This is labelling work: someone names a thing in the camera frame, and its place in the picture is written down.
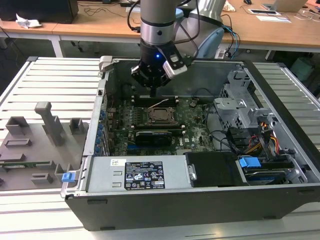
sticker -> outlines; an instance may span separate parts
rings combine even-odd
[[[26,166],[24,165],[12,165],[12,166],[3,166],[5,169],[23,169]]]
[[[162,161],[125,162],[124,165],[124,188],[126,190],[165,189]]]
[[[127,159],[111,159],[110,166],[111,167],[124,166],[126,162],[127,162]]]

power supply label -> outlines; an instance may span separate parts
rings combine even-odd
[[[165,189],[162,161],[126,162],[124,188],[126,190]]]

green circuit board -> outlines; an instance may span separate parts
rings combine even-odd
[[[131,128],[136,121],[135,112],[144,112],[147,107],[133,107],[129,101],[116,102],[114,114],[109,118],[109,128],[113,136],[111,144],[112,156],[148,156],[148,155],[182,155],[185,152],[214,151],[214,144],[209,139],[203,119],[204,105],[190,107],[191,98],[179,98],[179,104],[173,107],[174,119],[185,125],[185,133],[173,136],[170,146],[137,147],[135,145],[135,131]]]

open computer chassis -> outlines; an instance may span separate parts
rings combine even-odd
[[[136,64],[101,62],[81,166],[62,185],[87,230],[279,219],[320,200],[320,153],[253,63],[195,61],[157,98]]]

desk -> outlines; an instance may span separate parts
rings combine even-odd
[[[247,6],[242,0],[230,0],[236,12],[222,12],[229,14],[235,32],[240,35],[242,49],[260,49],[290,52],[320,52],[320,22],[299,20],[296,13],[285,13],[292,23],[260,21],[255,15],[247,14],[245,9],[263,9],[261,3],[272,3],[274,0],[252,0],[253,4]],[[78,16],[72,24],[43,23],[43,27],[24,29],[15,22],[3,22],[3,28],[12,38],[46,39],[50,40],[57,57],[63,57],[60,41],[89,41],[89,42],[114,42],[114,43],[139,43],[140,35],[132,32],[127,26],[127,13],[119,5],[102,5],[112,11],[105,11],[88,16],[84,9],[88,6],[79,6]],[[225,24],[229,25],[228,17],[222,17]],[[140,14],[132,13],[133,22],[139,24]],[[231,42],[229,34],[225,34],[220,49],[225,49]]]
[[[252,5],[246,5],[242,0],[229,1],[236,12],[227,13],[232,19],[233,30],[240,35],[242,49],[279,50],[289,52],[320,52],[320,22],[300,20],[297,13],[286,12],[291,23],[260,21],[255,15],[248,14],[248,9],[264,9],[262,3],[273,3],[274,0],[252,0]],[[227,16],[222,17],[226,25],[230,25]],[[225,34],[222,43],[229,43],[231,37]]]

